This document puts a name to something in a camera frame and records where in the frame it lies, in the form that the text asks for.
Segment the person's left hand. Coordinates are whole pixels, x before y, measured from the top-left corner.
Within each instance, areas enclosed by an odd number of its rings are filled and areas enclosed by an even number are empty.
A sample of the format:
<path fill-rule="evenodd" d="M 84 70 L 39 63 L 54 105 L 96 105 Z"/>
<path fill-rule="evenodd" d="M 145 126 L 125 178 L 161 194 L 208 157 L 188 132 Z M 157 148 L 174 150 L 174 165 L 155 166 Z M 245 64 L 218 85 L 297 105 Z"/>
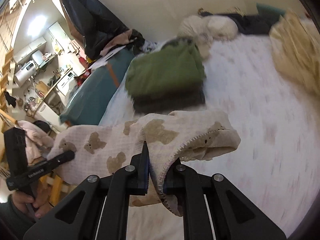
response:
<path fill-rule="evenodd" d="M 12 202 L 23 214 L 28 215 L 31 218 L 40 219 L 52 209 L 52 206 L 48 201 L 51 190 L 52 188 L 50 186 L 44 186 L 39 181 L 36 198 L 33 198 L 24 192 L 15 191 L 11 195 Z"/>

